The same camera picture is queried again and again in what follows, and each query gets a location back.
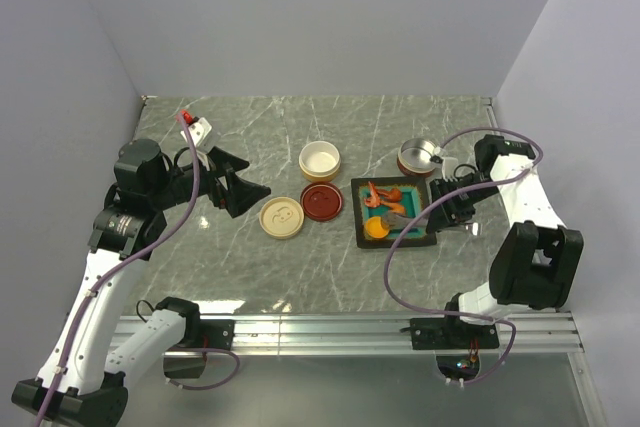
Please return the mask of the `square teal ceramic plate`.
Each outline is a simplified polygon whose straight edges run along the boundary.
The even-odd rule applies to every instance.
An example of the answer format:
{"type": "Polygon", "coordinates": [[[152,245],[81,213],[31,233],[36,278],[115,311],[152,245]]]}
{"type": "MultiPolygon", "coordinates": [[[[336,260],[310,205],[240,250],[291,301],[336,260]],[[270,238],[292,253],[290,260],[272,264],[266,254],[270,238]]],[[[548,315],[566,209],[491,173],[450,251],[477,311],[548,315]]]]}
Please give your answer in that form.
{"type": "Polygon", "coordinates": [[[426,182],[419,177],[354,178],[351,193],[361,249],[389,248],[430,200],[426,182]]]}

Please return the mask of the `orange chicken drumstick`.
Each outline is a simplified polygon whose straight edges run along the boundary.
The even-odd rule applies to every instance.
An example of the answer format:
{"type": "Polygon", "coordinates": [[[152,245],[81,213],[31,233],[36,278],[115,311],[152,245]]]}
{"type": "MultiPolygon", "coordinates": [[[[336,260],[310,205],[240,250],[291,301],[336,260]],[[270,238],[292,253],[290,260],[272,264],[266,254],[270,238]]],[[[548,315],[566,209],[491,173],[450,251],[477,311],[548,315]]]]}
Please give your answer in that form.
{"type": "Polygon", "coordinates": [[[406,216],[406,208],[403,204],[397,202],[387,202],[382,200],[381,204],[388,208],[388,211],[400,216],[406,216]]]}

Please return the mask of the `dark red steel-lined container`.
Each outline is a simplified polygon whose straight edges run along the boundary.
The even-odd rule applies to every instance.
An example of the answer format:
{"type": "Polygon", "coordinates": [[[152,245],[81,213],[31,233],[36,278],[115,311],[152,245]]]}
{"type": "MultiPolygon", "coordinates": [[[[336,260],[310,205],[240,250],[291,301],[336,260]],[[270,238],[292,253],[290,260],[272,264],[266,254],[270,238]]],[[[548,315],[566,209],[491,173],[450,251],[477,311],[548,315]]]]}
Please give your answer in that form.
{"type": "Polygon", "coordinates": [[[398,149],[397,166],[404,175],[429,177],[436,170],[436,165],[431,162],[434,151],[435,145],[428,140],[407,140],[398,149]]]}

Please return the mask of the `red toy shrimp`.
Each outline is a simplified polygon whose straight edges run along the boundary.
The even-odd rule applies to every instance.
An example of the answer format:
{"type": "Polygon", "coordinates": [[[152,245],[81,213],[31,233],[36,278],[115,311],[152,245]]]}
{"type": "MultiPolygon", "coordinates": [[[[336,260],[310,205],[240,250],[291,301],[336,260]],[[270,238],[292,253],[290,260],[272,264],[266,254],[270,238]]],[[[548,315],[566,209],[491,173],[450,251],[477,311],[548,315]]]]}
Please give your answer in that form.
{"type": "Polygon", "coordinates": [[[371,181],[368,182],[368,189],[369,194],[364,199],[365,206],[372,209],[378,208],[381,205],[381,198],[376,186],[371,181]]]}

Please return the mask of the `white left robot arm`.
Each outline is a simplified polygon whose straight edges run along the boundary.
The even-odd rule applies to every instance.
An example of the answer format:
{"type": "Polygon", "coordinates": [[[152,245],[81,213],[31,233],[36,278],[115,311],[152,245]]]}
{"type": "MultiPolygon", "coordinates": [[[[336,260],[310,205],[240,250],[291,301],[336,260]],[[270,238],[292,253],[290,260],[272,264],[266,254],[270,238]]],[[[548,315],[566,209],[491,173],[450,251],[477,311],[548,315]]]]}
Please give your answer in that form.
{"type": "Polygon", "coordinates": [[[218,148],[181,167],[150,139],[124,145],[114,165],[116,181],[96,216],[79,292],[59,340],[36,377],[19,381],[14,405],[63,426],[115,426],[130,391],[169,349],[204,351],[200,308],[167,297],[150,319],[119,347],[111,342],[134,284],[151,254],[177,231],[165,211],[194,209],[206,196],[231,217],[270,195],[245,181],[249,163],[218,148]]]}

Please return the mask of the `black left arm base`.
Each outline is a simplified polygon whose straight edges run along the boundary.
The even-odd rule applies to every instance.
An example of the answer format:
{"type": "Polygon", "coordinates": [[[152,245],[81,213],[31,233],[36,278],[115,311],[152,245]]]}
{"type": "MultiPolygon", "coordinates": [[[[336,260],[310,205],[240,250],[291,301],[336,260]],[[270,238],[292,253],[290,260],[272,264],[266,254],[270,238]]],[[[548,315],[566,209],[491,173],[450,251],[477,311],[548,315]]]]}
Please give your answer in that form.
{"type": "Polygon", "coordinates": [[[154,307],[154,311],[164,310],[177,313],[186,320],[179,347],[231,350],[235,333],[234,320],[207,320],[201,315],[198,304],[175,297],[166,297],[154,307]]]}

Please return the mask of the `aluminium mounting rail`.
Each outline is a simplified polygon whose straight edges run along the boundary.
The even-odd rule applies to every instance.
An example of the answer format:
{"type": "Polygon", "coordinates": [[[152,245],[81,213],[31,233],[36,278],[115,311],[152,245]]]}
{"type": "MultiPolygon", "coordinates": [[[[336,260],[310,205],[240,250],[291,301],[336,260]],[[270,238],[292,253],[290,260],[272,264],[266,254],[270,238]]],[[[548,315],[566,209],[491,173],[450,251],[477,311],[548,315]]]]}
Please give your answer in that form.
{"type": "Polygon", "coordinates": [[[213,330],[231,324],[231,350],[241,356],[376,356],[427,354],[575,354],[584,351],[569,313],[515,314],[486,326],[473,341],[444,339],[433,322],[411,312],[338,314],[203,314],[213,330]]]}

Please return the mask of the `cream round container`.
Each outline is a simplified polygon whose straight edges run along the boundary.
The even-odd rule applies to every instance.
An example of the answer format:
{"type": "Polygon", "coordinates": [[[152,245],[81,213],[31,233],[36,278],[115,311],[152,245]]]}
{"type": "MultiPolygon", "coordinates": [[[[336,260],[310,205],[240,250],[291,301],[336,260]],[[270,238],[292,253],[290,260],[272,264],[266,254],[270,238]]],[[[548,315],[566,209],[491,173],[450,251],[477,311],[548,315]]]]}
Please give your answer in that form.
{"type": "Polygon", "coordinates": [[[335,145],[327,141],[306,144],[299,154],[299,167],[310,182],[329,182],[339,172],[341,155],[335,145]]]}

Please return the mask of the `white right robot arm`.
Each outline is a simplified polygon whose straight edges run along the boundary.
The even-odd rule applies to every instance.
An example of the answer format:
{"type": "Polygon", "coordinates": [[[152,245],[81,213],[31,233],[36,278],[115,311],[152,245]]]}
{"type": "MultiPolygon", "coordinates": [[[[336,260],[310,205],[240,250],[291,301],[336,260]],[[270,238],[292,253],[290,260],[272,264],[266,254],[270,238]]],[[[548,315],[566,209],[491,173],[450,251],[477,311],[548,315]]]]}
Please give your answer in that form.
{"type": "Polygon", "coordinates": [[[488,281],[453,297],[458,311],[441,323],[444,340],[466,345],[477,325],[527,310],[558,309],[566,303],[584,248],[580,231],[569,229],[552,208],[537,172],[540,154],[527,141],[487,134],[474,146],[475,168],[429,183],[433,202],[464,188],[428,214],[426,232],[462,227],[475,205],[501,198],[509,231],[489,268],[488,281]]]}

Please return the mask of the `dark red round lid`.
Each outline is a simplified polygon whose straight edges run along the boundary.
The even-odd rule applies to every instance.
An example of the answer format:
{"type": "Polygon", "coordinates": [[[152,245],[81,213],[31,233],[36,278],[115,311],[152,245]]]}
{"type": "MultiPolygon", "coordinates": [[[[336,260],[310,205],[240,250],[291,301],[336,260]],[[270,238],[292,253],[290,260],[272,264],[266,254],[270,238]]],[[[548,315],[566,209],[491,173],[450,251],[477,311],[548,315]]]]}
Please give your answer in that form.
{"type": "Polygon", "coordinates": [[[327,222],[340,214],[344,198],[332,183],[316,182],[303,189],[300,204],[308,218],[316,222],[327,222]]]}

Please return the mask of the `orange egg tart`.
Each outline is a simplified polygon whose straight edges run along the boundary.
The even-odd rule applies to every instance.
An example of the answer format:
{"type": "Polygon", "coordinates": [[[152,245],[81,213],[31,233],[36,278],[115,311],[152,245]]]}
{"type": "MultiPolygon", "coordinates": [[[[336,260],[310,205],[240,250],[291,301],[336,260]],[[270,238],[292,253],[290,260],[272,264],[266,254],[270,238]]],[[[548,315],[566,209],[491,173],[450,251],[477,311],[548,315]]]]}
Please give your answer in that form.
{"type": "Polygon", "coordinates": [[[374,216],[365,221],[364,231],[370,238],[380,240],[386,238],[389,235],[390,228],[383,221],[381,216],[374,216]]]}

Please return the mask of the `cream round lid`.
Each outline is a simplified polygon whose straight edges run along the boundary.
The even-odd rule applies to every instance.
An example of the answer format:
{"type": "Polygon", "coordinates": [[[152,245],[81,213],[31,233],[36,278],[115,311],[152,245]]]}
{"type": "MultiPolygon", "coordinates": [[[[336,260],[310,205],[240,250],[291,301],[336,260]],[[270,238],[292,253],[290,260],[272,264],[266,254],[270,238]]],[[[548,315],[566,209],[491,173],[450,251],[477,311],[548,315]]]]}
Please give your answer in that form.
{"type": "Polygon", "coordinates": [[[302,229],[305,214],[300,203],[289,197],[276,197],[267,201],[260,210],[262,229],[272,238],[285,240],[296,236],[302,229]]]}

